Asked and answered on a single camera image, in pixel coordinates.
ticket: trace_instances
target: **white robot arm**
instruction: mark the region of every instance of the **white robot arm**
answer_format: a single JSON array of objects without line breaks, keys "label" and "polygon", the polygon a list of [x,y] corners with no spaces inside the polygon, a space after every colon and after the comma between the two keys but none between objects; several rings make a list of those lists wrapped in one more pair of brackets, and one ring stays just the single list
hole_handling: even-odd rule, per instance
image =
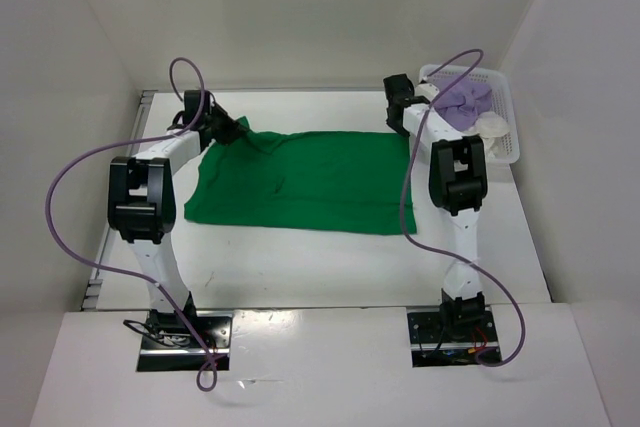
[{"label": "white robot arm", "polygon": [[[385,91],[387,124],[400,135],[415,137],[438,88],[428,82],[414,88],[406,75],[396,75],[385,79]],[[415,141],[430,159],[429,193],[442,216],[449,242],[445,248],[477,262],[479,210],[487,194],[482,140],[463,136],[431,109],[422,136]],[[484,316],[479,274],[465,262],[454,260],[449,266],[442,297],[443,317],[453,335]]]},{"label": "white robot arm", "polygon": [[[185,124],[191,123],[199,103],[199,90],[184,93],[185,110],[179,116]],[[196,311],[171,244],[176,220],[172,177],[212,141],[227,145],[248,130],[232,120],[208,92],[204,105],[204,112],[191,130],[179,134],[183,129],[170,127],[169,134],[173,132],[174,138],[133,157],[116,157],[109,173],[109,225],[129,243],[142,272],[156,279],[188,317],[195,317]],[[149,296],[151,324],[158,330],[180,331],[183,326],[172,306],[151,284]]]}]

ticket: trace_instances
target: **white tabletop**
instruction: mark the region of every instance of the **white tabletop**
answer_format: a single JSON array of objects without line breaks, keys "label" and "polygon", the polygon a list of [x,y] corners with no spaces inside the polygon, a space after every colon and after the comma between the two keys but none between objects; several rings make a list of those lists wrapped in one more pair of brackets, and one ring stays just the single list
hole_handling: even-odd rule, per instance
[{"label": "white tabletop", "polygon": [[[309,130],[391,132],[383,92],[223,92],[219,103],[233,117],[246,115],[256,131]],[[144,136],[165,131],[181,109],[173,94],[156,94]],[[434,305],[449,260],[411,246],[402,236],[360,235],[261,227],[201,225],[184,220],[201,160],[174,177],[178,220],[173,245],[182,277],[198,308],[297,308]],[[428,167],[412,177],[417,238],[445,247],[440,216],[428,194]],[[521,302],[549,302],[511,171],[489,169],[489,194],[479,225],[480,263]],[[139,270],[133,254],[111,233],[103,255],[108,265]],[[145,309],[146,286],[137,279],[102,273],[98,309]],[[484,282],[489,303],[506,298]]]},{"label": "white tabletop", "polygon": [[[582,341],[563,304],[523,306],[528,338],[501,368],[412,368],[403,308],[237,311],[231,370],[214,392],[195,372],[136,373],[142,312],[66,314],[32,427],[606,427]],[[513,308],[494,308],[505,353]]]}]

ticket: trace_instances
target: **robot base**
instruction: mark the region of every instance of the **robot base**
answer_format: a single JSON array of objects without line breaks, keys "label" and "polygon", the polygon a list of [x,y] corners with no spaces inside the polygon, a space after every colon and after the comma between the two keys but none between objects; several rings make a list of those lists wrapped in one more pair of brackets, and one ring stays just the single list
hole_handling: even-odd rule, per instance
[{"label": "robot base", "polygon": [[[482,348],[487,348],[482,355],[483,361],[491,363],[502,360],[493,314],[489,309],[485,310],[484,317],[476,324],[479,330],[474,327],[456,339],[451,338],[446,330],[443,332],[438,307],[407,309],[407,324],[413,367],[477,365],[475,352]],[[442,344],[436,350],[440,339]]]},{"label": "robot base", "polygon": [[[226,354],[217,362],[218,371],[229,370],[232,318],[233,312],[198,311],[197,317],[191,319],[205,343],[215,345],[216,353]],[[189,335],[166,334],[162,340],[163,343],[159,343],[142,337],[138,372],[198,371],[206,360],[203,349]]]}]

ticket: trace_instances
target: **plastic basket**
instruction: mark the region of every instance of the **plastic basket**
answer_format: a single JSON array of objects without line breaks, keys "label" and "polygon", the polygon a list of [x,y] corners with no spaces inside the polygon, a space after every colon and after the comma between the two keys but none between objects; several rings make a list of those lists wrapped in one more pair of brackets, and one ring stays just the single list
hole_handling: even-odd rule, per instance
[{"label": "plastic basket", "polygon": [[[420,69],[420,81],[426,80],[427,74],[440,67],[439,65],[428,64]],[[462,74],[468,67],[449,65],[433,75],[434,80],[443,79],[451,75]],[[516,116],[513,111],[513,100],[511,90],[504,74],[495,70],[474,69],[469,76],[469,80],[482,82],[491,86],[491,110],[500,115],[509,124],[510,132],[499,140],[495,157],[487,156],[488,164],[513,164],[520,157],[520,145],[518,144],[518,131],[516,130]]]}]

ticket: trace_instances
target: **purple cloth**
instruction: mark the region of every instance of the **purple cloth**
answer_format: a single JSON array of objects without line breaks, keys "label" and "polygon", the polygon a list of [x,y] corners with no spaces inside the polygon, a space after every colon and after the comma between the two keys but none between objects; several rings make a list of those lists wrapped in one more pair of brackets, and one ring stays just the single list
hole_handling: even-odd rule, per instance
[{"label": "purple cloth", "polygon": [[[456,76],[452,75],[433,83],[442,90],[455,79]],[[491,87],[462,79],[438,99],[433,107],[451,127],[460,132],[465,131],[473,127],[480,114],[491,110]]]}]

